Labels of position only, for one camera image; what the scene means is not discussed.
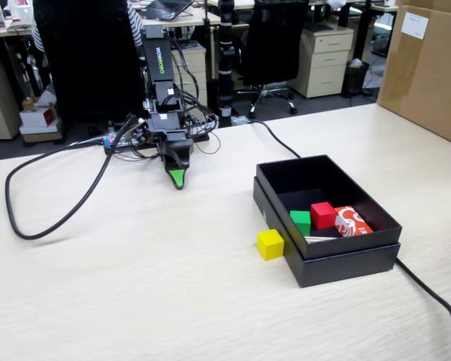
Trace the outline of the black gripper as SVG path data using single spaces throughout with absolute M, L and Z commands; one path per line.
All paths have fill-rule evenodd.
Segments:
M 147 143 L 163 144 L 165 172 L 174 187 L 182 190 L 193 152 L 193 140 L 180 125 L 179 114 L 154 113 L 147 119 Z

